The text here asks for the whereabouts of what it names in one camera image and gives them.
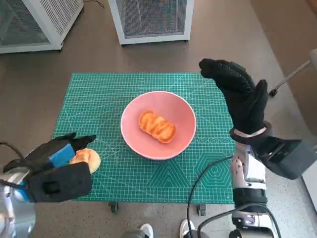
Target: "black cable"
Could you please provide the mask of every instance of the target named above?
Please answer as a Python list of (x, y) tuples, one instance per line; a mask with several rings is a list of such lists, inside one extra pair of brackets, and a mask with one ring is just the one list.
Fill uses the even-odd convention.
[(269, 210), (269, 208), (265, 205), (262, 205), (260, 203), (248, 203), (248, 204), (245, 204), (243, 206), (240, 206), (238, 208), (235, 208), (231, 211), (227, 211), (227, 212), (223, 212), (221, 214), (218, 214), (218, 215), (215, 215), (213, 217), (210, 217), (208, 219), (206, 219), (205, 221), (203, 221), (199, 226), (198, 226), (198, 229), (197, 229), (197, 233), (198, 233), (198, 238), (201, 238), (201, 229), (207, 225), (208, 223), (214, 221), (214, 220), (217, 220), (219, 218), (222, 218), (222, 217), (225, 217), (225, 216), (228, 216), (232, 213), (235, 213), (235, 212), (238, 212), (238, 211), (241, 211), (245, 208), (248, 208), (248, 207), (253, 207), (253, 206), (257, 206), (257, 207), (263, 207), (268, 213), (269, 215), (271, 216), (273, 222), (274, 222), (274, 225), (275, 225), (275, 229), (276, 229), (276, 232), (277, 232), (277, 235), (279, 238), (282, 238), (282, 235), (281, 235), (281, 231), (279, 230), (279, 227), (278, 227), (278, 223), (273, 215), (273, 213)]
[[(193, 195), (194, 195), (194, 191), (198, 185), (198, 182), (201, 180), (201, 178), (206, 174), (206, 172), (213, 166), (223, 162), (223, 161), (226, 161), (226, 160), (229, 160), (231, 159), (232, 157), (226, 157), (224, 159), (221, 159), (221, 160), (218, 160), (218, 161), (215, 161), (213, 163), (211, 163), (210, 165), (208, 165), (204, 171), (200, 174), (200, 176), (198, 177), (198, 179), (196, 180), (192, 190), (191, 190), (191, 193), (189, 195), (189, 199), (188, 199), (188, 204), (187, 204), (187, 223), (188, 223), (188, 228), (189, 228), (189, 233), (190, 233), (190, 237), (193, 238), (193, 234), (192, 234), (192, 228), (191, 228), (191, 225), (190, 225), (190, 214), (189, 214), (189, 207), (190, 207), (190, 204), (191, 204), (191, 201), (192, 201), (192, 198), (193, 198)], [(248, 208), (250, 206), (258, 206), (258, 207), (263, 207), (268, 213), (269, 215), (271, 216), (273, 222), (274, 222), (274, 225), (275, 225), (275, 229), (276, 229), (276, 232), (277, 232), (277, 235), (279, 238), (282, 238), (282, 235), (281, 235), (281, 232), (280, 232), (280, 229), (278, 227), (278, 223), (273, 215), (273, 213), (265, 206), (265, 205), (262, 205), (262, 204), (259, 204), (259, 203), (248, 203), (248, 204), (245, 204), (243, 206), (240, 206), (236, 209), (233, 209), (231, 211), (227, 211), (227, 212), (223, 212), (221, 214), (218, 214), (216, 216), (213, 216), (213, 217), (210, 217), (208, 219), (206, 219), (205, 221), (203, 221), (199, 226), (198, 226), (198, 229), (197, 229), (197, 233), (198, 233), (198, 238), (201, 238), (201, 229), (207, 225), (208, 223), (214, 221), (214, 220), (217, 220), (219, 218), (222, 218), (224, 216), (227, 216), (227, 215), (230, 215), (234, 212), (237, 212), (237, 211), (241, 211), (245, 208)]]
[(14, 145), (11, 145), (5, 141), (0, 141), (0, 145), (6, 145), (7, 147), (11, 148), (11, 150), (13, 150), (20, 157), (21, 160), (24, 160), (24, 156)]
[(193, 233), (192, 233), (192, 227), (190, 225), (190, 215), (189, 215), (189, 207), (190, 207), (190, 203), (192, 202), (192, 199), (193, 199), (193, 195), (194, 195), (194, 191), (200, 181), (200, 179), (205, 175), (205, 173), (211, 168), (213, 167), (214, 165), (216, 164), (219, 164), (223, 161), (226, 161), (226, 160), (229, 160), (231, 159), (232, 156), (229, 156), (229, 157), (226, 157), (224, 159), (221, 159), (221, 160), (218, 160), (218, 161), (215, 161), (215, 162), (212, 162), (210, 165), (208, 165), (205, 170), (199, 175), (198, 179), (196, 180), (191, 192), (190, 192), (190, 195), (189, 195), (189, 198), (188, 198), (188, 204), (187, 204), (187, 222), (188, 222), (188, 228), (189, 228), (189, 234), (190, 234), (190, 237), (193, 238)]
[[(22, 155), (22, 153), (14, 146), (14, 145), (11, 145), (10, 143), (8, 142), (5, 142), (5, 141), (0, 141), (0, 145), (5, 145), (7, 147), (9, 147), (11, 150), (13, 150), (21, 160), (24, 161), (24, 156)], [(24, 186), (24, 185), (19, 185), (19, 184), (16, 184), (16, 183), (13, 183), (13, 182), (8, 182), (8, 181), (5, 181), (3, 179), (0, 179), (0, 184), (4, 185), (4, 186), (10, 186), (10, 187), (13, 187), (13, 188), (16, 188), (16, 189), (22, 189), (22, 190), (26, 190), (27, 187)]]
[(5, 181), (3, 179), (0, 179), (0, 184), (4, 185), (4, 186), (10, 186), (10, 187), (13, 187), (13, 188), (16, 188), (16, 189), (27, 190), (27, 187), (24, 186), (24, 185), (16, 184), (16, 183), (13, 183), (13, 182), (8, 182), (8, 181)]
[(84, 3), (86, 3), (86, 2), (92, 2), (92, 1), (94, 1), (94, 2), (97, 2), (103, 9), (105, 8), (105, 5), (103, 5), (101, 2), (99, 2), (98, 0), (87, 0), (87, 1), (84, 1)]

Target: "robotic arm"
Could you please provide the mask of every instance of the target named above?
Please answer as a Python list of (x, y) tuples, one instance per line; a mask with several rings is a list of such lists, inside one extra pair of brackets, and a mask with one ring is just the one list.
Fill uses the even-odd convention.
[[(316, 154), (302, 140), (283, 140), (272, 135), (264, 121), (267, 82), (257, 86), (240, 65), (224, 60), (204, 59), (201, 74), (215, 81), (223, 92), (234, 128), (230, 135), (236, 150), (230, 163), (235, 207), (249, 203), (266, 206), (265, 168), (287, 179), (296, 179), (316, 160)], [(251, 206), (232, 215), (236, 230), (229, 238), (277, 238), (272, 217), (265, 208)]]
[[(35, 224), (34, 203), (62, 202), (87, 195), (91, 175), (87, 163), (69, 165), (77, 150), (96, 136), (57, 137), (33, 150), (26, 158), (13, 160), (0, 174), (0, 237), (24, 238)], [(0, 142), (17, 150), (8, 143)]]

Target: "caster wheel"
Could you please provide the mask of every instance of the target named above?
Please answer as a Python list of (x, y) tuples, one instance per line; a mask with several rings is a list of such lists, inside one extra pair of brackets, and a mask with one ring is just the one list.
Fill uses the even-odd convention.
[(197, 206), (198, 216), (204, 217), (206, 215), (206, 205), (201, 204)]
[(117, 202), (110, 202), (109, 207), (111, 207), (111, 212), (113, 214), (117, 214), (119, 212), (119, 203)]

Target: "pink bowl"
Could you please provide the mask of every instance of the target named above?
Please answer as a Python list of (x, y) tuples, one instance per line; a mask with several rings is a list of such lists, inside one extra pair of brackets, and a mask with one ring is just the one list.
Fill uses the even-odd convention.
[[(176, 126), (170, 143), (160, 143), (139, 128), (139, 117), (147, 110)], [(138, 96), (128, 104), (121, 117), (125, 142), (136, 153), (152, 160), (167, 160), (179, 155), (192, 142), (195, 132), (194, 110), (183, 98), (169, 92), (155, 91)]]

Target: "white cabinet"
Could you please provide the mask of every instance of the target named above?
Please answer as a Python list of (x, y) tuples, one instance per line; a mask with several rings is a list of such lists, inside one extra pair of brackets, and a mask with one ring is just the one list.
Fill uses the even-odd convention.
[(1, 0), (0, 53), (60, 50), (83, 0)]
[(108, 0), (121, 45), (189, 40), (194, 0)]

